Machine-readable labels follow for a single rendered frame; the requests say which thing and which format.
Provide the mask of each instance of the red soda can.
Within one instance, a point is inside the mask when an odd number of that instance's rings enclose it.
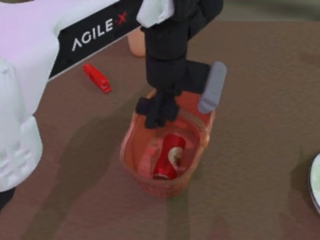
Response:
[[[172,180],[177,177],[179,161],[186,148],[186,140],[175,134],[168,134],[162,142],[162,151],[153,170],[153,179]]]

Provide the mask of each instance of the orange basket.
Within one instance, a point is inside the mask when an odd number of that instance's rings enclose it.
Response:
[[[204,149],[210,140],[215,112],[201,114],[197,110],[199,95],[183,92],[176,97],[180,107],[177,119],[164,127],[145,128],[146,117],[133,114],[120,150],[120,161],[125,170],[145,192],[160,198],[170,198],[182,192],[197,169]],[[152,172],[161,152],[161,139],[166,134],[178,134],[187,140],[180,164],[182,171],[173,180],[153,179]]]

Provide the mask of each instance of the black label band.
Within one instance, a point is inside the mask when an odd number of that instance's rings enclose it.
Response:
[[[136,20],[143,0],[120,0],[62,29],[52,78],[139,27]]]

